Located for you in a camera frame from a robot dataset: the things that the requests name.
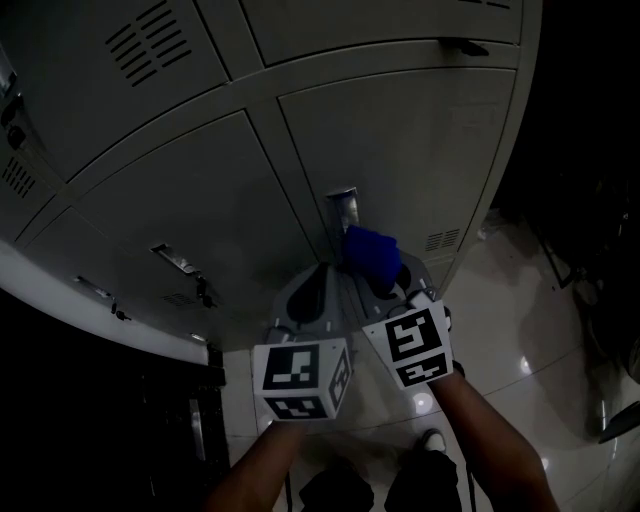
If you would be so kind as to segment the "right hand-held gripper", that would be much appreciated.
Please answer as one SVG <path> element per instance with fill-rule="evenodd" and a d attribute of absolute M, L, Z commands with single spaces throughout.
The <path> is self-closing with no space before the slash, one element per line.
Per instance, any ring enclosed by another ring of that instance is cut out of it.
<path fill-rule="evenodd" d="M 424 263 L 400 252 L 401 289 L 381 292 L 359 274 L 349 276 L 349 298 L 358 316 L 384 316 L 362 328 L 365 337 L 393 377 L 406 390 L 453 372 L 450 315 L 435 295 Z M 406 301 L 404 292 L 409 295 Z"/>

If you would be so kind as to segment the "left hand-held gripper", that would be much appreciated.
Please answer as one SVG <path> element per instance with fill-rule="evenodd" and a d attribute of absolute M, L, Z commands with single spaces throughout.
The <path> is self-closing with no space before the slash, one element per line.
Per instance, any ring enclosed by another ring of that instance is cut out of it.
<path fill-rule="evenodd" d="M 341 276 L 312 265 L 276 295 L 264 342 L 252 350 L 253 392 L 278 421 L 338 416 L 350 379 L 353 338 Z M 311 333 L 294 332 L 308 328 Z"/>

